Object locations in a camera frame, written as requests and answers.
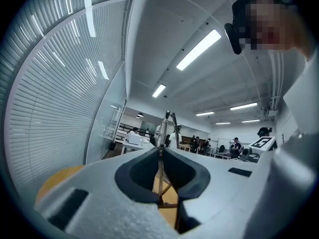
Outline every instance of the pipe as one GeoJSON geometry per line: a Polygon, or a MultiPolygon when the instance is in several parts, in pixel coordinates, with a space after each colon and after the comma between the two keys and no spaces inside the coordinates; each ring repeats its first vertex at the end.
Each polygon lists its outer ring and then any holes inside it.
{"type": "Polygon", "coordinates": [[[284,53],[281,52],[280,53],[280,57],[281,57],[281,63],[282,63],[282,76],[281,76],[281,84],[280,84],[280,90],[279,90],[279,95],[278,95],[278,100],[277,100],[277,105],[279,103],[279,99],[280,99],[280,95],[281,95],[281,91],[284,85],[284,76],[285,76],[285,62],[284,62],[284,53]]]}
{"type": "Polygon", "coordinates": [[[276,65],[275,65],[275,56],[274,53],[270,54],[270,61],[271,61],[271,67],[273,70],[273,92],[272,92],[272,107],[271,109],[274,108],[275,106],[275,95],[276,95],[276,65]]]}

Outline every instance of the floor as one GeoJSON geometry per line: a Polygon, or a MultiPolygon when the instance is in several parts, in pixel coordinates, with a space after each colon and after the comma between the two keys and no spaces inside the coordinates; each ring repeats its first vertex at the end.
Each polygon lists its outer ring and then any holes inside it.
{"type": "Polygon", "coordinates": [[[108,150],[104,157],[102,159],[110,158],[110,157],[116,157],[121,155],[122,152],[122,144],[121,143],[116,143],[114,150],[108,150]]]}

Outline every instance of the laboratory room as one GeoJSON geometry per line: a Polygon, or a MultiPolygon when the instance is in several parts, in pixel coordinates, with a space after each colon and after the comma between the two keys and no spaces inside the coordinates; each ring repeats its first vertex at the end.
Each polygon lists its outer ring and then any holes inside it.
{"type": "Polygon", "coordinates": [[[1,22],[0,188],[19,230],[3,228],[8,238],[313,237],[314,8],[11,4],[1,22]]]}

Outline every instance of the yellow floor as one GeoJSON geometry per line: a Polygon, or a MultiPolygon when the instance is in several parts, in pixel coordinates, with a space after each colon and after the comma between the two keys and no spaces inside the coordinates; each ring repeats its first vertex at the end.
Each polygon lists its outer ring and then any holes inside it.
{"type": "MultiPolygon", "coordinates": [[[[154,180],[154,191],[158,192],[159,190],[159,179],[155,177],[154,180]]],[[[167,187],[167,183],[163,182],[163,190],[167,187]]],[[[169,204],[177,204],[177,193],[173,187],[170,187],[169,190],[163,195],[163,201],[168,202],[169,204]]],[[[159,209],[159,212],[164,216],[166,221],[174,228],[177,208],[171,209],[159,209]]]]}

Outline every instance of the white shirt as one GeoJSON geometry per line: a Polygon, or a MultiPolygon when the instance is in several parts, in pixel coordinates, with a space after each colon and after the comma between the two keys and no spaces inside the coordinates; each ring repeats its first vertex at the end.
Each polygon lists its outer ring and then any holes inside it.
{"type": "Polygon", "coordinates": [[[284,95],[284,100],[294,117],[298,129],[303,133],[319,130],[319,52],[313,53],[306,62],[304,71],[284,95]]]}
{"type": "Polygon", "coordinates": [[[155,138],[155,139],[158,139],[158,138],[159,138],[159,133],[160,133],[159,131],[160,131],[160,125],[157,126],[157,128],[156,128],[155,135],[154,135],[154,138],[155,138]]]}
{"type": "MultiPolygon", "coordinates": [[[[169,139],[170,139],[169,148],[177,148],[175,132],[170,134],[169,139]]],[[[178,140],[179,140],[179,142],[181,142],[181,134],[180,133],[178,133],[178,140]]]]}
{"type": "Polygon", "coordinates": [[[134,133],[134,131],[132,130],[132,131],[130,131],[130,132],[128,132],[128,133],[126,134],[126,137],[125,137],[125,138],[127,139],[130,134],[139,135],[138,133],[134,133]]]}

